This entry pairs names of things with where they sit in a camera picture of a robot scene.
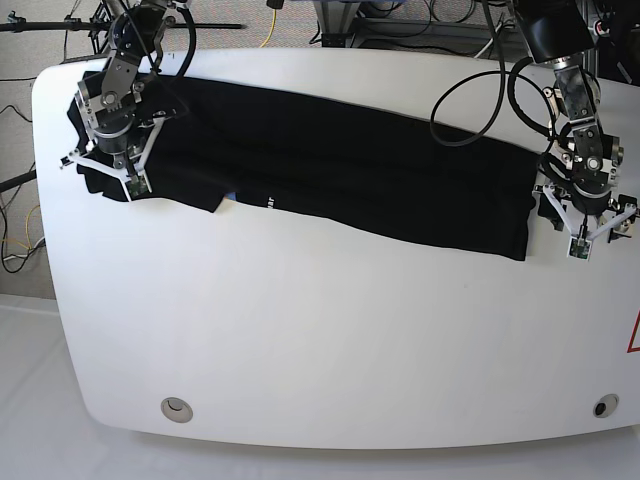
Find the black cable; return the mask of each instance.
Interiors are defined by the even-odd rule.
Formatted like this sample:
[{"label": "black cable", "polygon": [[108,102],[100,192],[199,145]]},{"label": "black cable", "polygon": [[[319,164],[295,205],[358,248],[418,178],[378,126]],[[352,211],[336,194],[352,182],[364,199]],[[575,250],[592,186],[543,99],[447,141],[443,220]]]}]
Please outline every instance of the black cable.
[{"label": "black cable", "polygon": [[487,25],[489,27],[489,32],[491,33],[491,38],[493,39],[493,42],[496,45],[496,50],[498,51],[498,62],[500,64],[500,72],[499,72],[500,73],[500,90],[498,92],[498,100],[496,102],[496,106],[493,110],[493,114],[491,115],[491,118],[489,119],[487,124],[482,128],[482,130],[470,136],[469,138],[466,138],[465,140],[462,140],[459,142],[451,142],[448,140],[444,140],[436,132],[436,113],[438,112],[438,108],[440,107],[440,105],[442,105],[442,102],[444,102],[449,95],[451,95],[454,91],[456,91],[462,85],[468,83],[469,81],[475,78],[478,78],[478,76],[473,75],[471,77],[468,77],[458,82],[457,84],[455,84],[449,90],[447,90],[444,93],[444,95],[440,97],[440,99],[436,102],[435,106],[433,107],[433,111],[431,112],[431,119],[430,119],[431,123],[429,125],[431,129],[431,136],[433,137],[433,139],[439,144],[444,145],[445,147],[463,147],[465,145],[470,145],[480,140],[484,136],[484,134],[487,133],[489,129],[493,126],[493,124],[496,122],[498,115],[500,114],[500,109],[502,108],[502,102],[504,100],[504,92],[507,84],[507,68],[504,61],[504,52],[502,50],[502,44],[500,43],[500,39],[498,38],[498,33],[496,32],[496,27],[493,25],[493,19],[491,18],[491,10],[489,9],[488,0],[482,0],[482,9],[484,10],[485,18],[487,19]]},{"label": "black cable", "polygon": [[[511,69],[512,73],[518,74],[528,65],[533,63],[533,59],[531,57],[525,57],[519,60]],[[507,83],[507,96],[509,97],[509,103],[511,104],[511,108],[513,112],[518,116],[518,118],[524,122],[524,124],[530,129],[538,132],[540,135],[549,136],[549,129],[544,125],[540,125],[536,121],[532,120],[518,105],[516,100],[516,78],[514,75],[509,77],[509,82]]]},{"label": "black cable", "polygon": [[320,33],[321,33],[320,22],[318,22],[318,31],[313,37],[311,37],[311,40],[309,40],[309,45],[315,45],[316,43],[320,43],[322,41],[322,39],[318,38],[320,37]]},{"label": "black cable", "polygon": [[384,15],[376,17],[376,18],[388,18],[389,15],[391,15],[393,12],[395,12],[397,9],[399,9],[401,6],[405,5],[406,2],[392,2],[391,3],[391,7],[390,8],[378,8],[375,6],[375,4],[372,3],[368,3],[367,5],[369,6],[369,8],[377,11],[377,12],[381,12],[384,13]]},{"label": "black cable", "polygon": [[0,78],[0,82],[31,82],[38,77],[29,78]]},{"label": "black cable", "polygon": [[170,93],[176,100],[178,100],[178,102],[180,102],[180,104],[182,105],[182,108],[184,109],[184,112],[180,115],[177,115],[177,117],[181,117],[184,115],[188,115],[190,112],[189,107],[187,106],[186,103],[184,103],[184,100],[182,100],[182,98],[180,98],[180,96],[173,91],[173,89],[170,87],[170,85],[168,85],[167,83],[164,82],[164,80],[162,79],[162,77],[160,77],[160,70],[158,69],[158,67],[154,64],[153,62],[153,58],[151,58],[151,54],[149,53],[149,50],[147,49],[147,46],[144,43],[144,39],[142,38],[142,35],[140,35],[140,31],[138,30],[138,26],[136,25],[136,22],[133,20],[133,17],[131,16],[131,11],[127,8],[127,6],[124,4],[123,0],[118,0],[118,3],[120,3],[120,6],[124,9],[124,14],[127,16],[127,18],[129,19],[129,24],[131,25],[131,28],[133,28],[133,31],[136,34],[136,37],[138,38],[138,43],[140,44],[140,46],[142,47],[142,50],[144,51],[146,57],[149,60],[149,66],[151,68],[151,70],[156,74],[156,79],[160,82],[160,85],[162,85],[162,87],[168,92]]},{"label": "black cable", "polygon": [[[504,21],[504,13],[500,14],[500,18],[498,19],[498,23],[502,25],[498,28],[498,38],[502,36],[502,32],[507,28],[507,21]],[[487,60],[491,60],[491,55],[493,55],[493,49],[495,48],[495,43],[491,43],[491,47],[489,48],[489,53],[487,55]]]},{"label": "black cable", "polygon": [[364,42],[362,42],[360,44],[360,46],[358,48],[361,48],[362,45],[364,45],[365,43],[368,42],[380,42],[380,43],[387,43],[389,45],[395,45],[396,47],[403,47],[403,48],[410,48],[410,49],[416,49],[416,50],[440,50],[446,53],[450,53],[452,55],[457,55],[459,57],[470,57],[475,55],[477,52],[458,52],[456,50],[452,50],[451,48],[447,48],[447,47],[440,47],[438,45],[404,45],[400,42],[394,42],[391,40],[385,40],[383,38],[369,38],[367,40],[365,40]]},{"label": "black cable", "polygon": [[193,56],[196,54],[196,45],[198,43],[198,37],[196,32],[196,25],[193,21],[193,16],[188,8],[178,8],[178,12],[180,12],[184,18],[185,23],[187,24],[187,28],[189,29],[189,49],[187,50],[187,56],[184,58],[184,62],[180,66],[180,70],[176,74],[176,78],[182,78],[189,70],[189,66],[191,65],[191,61],[193,60]]},{"label": "black cable", "polygon": [[[436,22],[441,22],[442,20],[440,20],[438,18],[438,16],[436,15],[436,0],[431,0],[431,3],[429,4],[430,6],[430,10],[431,10],[431,15],[433,16],[433,19]],[[476,0],[469,0],[469,10],[467,11],[467,13],[465,13],[464,17],[459,18],[458,20],[454,20],[452,23],[464,23],[467,20],[469,20],[469,18],[471,18],[471,16],[473,15],[473,12],[476,11]]]},{"label": "black cable", "polygon": [[409,35],[391,35],[391,34],[388,34],[388,33],[383,33],[383,32],[381,32],[379,30],[375,30],[375,29],[371,28],[368,25],[362,25],[360,28],[364,28],[366,30],[369,30],[372,33],[375,33],[376,35],[383,35],[383,36],[388,37],[388,38],[413,38],[413,37],[419,37],[424,32],[426,32],[427,29],[431,26],[431,20],[433,18],[433,14],[431,12],[431,7],[429,6],[428,0],[422,0],[422,1],[424,2],[425,6],[427,7],[427,13],[429,14],[429,20],[427,21],[427,24],[422,28],[422,30],[420,30],[417,33],[411,33]]},{"label": "black cable", "polygon": [[489,6],[490,7],[496,7],[496,8],[504,8],[508,5],[507,2],[489,2]]},{"label": "black cable", "polygon": [[154,65],[153,58],[151,58],[151,54],[149,53],[149,50],[147,49],[147,46],[144,43],[144,39],[142,38],[142,35],[140,35],[140,30],[138,30],[138,26],[136,25],[136,22],[133,21],[133,17],[131,16],[131,10],[127,8],[123,0],[118,0],[118,3],[124,10],[124,14],[129,19],[129,25],[131,25],[131,28],[133,28],[133,31],[136,34],[136,37],[138,37],[138,43],[140,44],[140,47],[142,47],[142,51],[144,52],[145,56],[149,60],[149,65],[151,66],[151,70],[153,70],[156,74],[159,75],[160,71],[158,70],[158,67]]},{"label": "black cable", "polygon": [[33,123],[33,120],[29,120],[27,117],[25,117],[22,113],[20,113],[20,110],[18,110],[14,105],[7,105],[6,107],[4,107],[2,110],[0,110],[0,115],[2,115],[4,112],[6,112],[7,110],[13,110],[14,112],[16,112],[16,114],[22,118],[25,122],[27,123]]},{"label": "black cable", "polygon": [[[29,167],[28,172],[32,171],[35,167],[36,167],[36,162],[33,162],[33,163],[31,164],[31,167]],[[4,209],[5,209],[5,210],[7,210],[7,211],[9,210],[9,207],[11,206],[11,204],[13,203],[13,201],[16,199],[16,197],[17,197],[17,196],[18,196],[18,194],[20,193],[20,190],[22,190],[22,187],[23,187],[23,186],[24,186],[24,183],[23,183],[23,184],[20,184],[20,185],[18,186],[18,189],[17,189],[15,192],[13,192],[13,195],[11,195],[11,198],[9,199],[9,201],[8,201],[7,203],[5,203],[5,204],[4,204]]]},{"label": "black cable", "polygon": [[36,176],[37,174],[35,170],[29,170],[27,173],[10,178],[9,180],[0,183],[0,193],[4,193],[8,190],[19,187],[20,185],[31,182],[36,179]]},{"label": "black cable", "polygon": [[369,7],[373,8],[374,10],[377,10],[378,12],[393,12],[394,10],[399,9],[405,3],[407,3],[407,2],[398,2],[398,3],[391,2],[391,7],[389,7],[389,8],[378,8],[373,3],[371,3],[369,5]]},{"label": "black cable", "polygon": [[109,30],[107,23],[85,23],[85,22],[18,22],[0,24],[0,32],[48,32],[64,30],[71,32],[106,32]]}]

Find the metal frame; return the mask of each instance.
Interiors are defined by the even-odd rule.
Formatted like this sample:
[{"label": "metal frame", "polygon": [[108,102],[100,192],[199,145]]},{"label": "metal frame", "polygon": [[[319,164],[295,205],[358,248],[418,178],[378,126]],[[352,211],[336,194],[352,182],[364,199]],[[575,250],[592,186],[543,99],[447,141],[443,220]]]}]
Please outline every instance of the metal frame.
[{"label": "metal frame", "polygon": [[[427,30],[421,32],[427,23],[424,20],[401,20],[390,18],[356,18],[356,13],[362,2],[343,3],[337,1],[315,1],[316,13],[320,29],[323,35],[343,35],[346,36],[351,31],[353,24],[357,25],[358,35],[353,39],[350,47],[359,47],[367,40],[389,39],[402,41],[402,36],[410,36],[411,40],[420,41],[443,41],[463,46],[482,46],[490,39],[489,29],[484,25],[471,25],[466,23],[448,23],[431,21]],[[590,0],[577,0],[578,8],[587,25],[591,25],[593,10]],[[514,54],[524,54],[528,52],[522,35],[517,29],[505,29],[500,36],[503,48]],[[589,50],[584,54],[585,70],[598,76],[598,52],[596,49]]]}]

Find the white table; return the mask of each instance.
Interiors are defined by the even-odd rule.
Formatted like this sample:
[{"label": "white table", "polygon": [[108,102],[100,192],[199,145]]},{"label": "white table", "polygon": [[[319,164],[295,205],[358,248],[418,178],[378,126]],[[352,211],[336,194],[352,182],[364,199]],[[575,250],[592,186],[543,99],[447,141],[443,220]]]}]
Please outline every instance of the white table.
[{"label": "white table", "polygon": [[[181,59],[168,55],[165,72]],[[598,241],[589,263],[570,261],[565,234],[532,214],[530,256],[518,263],[227,201],[211,215],[164,200],[91,196],[59,159],[77,141],[65,117],[75,82],[98,66],[43,72],[33,113],[61,318],[99,421],[224,442],[376,449],[640,423],[640,353],[627,353],[639,308],[639,238]],[[448,86],[487,68],[495,65],[273,49],[200,52],[190,75],[427,118]],[[552,82],[550,72],[528,74]],[[440,120],[477,128],[496,90],[495,78],[478,80],[444,105]],[[543,121],[537,94],[521,90],[523,107]],[[605,130],[627,152],[620,191],[635,196],[638,111],[640,92],[603,82]],[[508,108],[491,135],[538,150],[545,143]],[[595,418],[595,403],[610,393],[620,406]],[[174,396],[193,407],[191,422],[162,415],[160,402]]]},{"label": "white table", "polygon": [[0,338],[0,363],[11,365],[0,374],[3,480],[638,479],[637,427],[515,445],[372,452],[128,432],[87,414],[55,301],[0,295]]}]

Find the black cloth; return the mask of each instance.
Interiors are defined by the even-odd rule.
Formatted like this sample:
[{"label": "black cloth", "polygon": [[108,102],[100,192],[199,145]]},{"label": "black cloth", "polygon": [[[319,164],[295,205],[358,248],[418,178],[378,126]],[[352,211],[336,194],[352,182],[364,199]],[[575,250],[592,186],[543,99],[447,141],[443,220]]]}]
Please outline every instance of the black cloth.
[{"label": "black cloth", "polygon": [[[171,89],[190,114],[165,123],[147,163],[153,193],[141,199],[214,212],[235,194],[406,242],[525,259],[533,152],[489,138],[446,148],[428,122],[307,95],[190,78]],[[141,116],[167,103],[167,87],[148,87]],[[75,104],[69,117],[84,145]],[[125,201],[118,180],[78,172],[90,192]]]}]

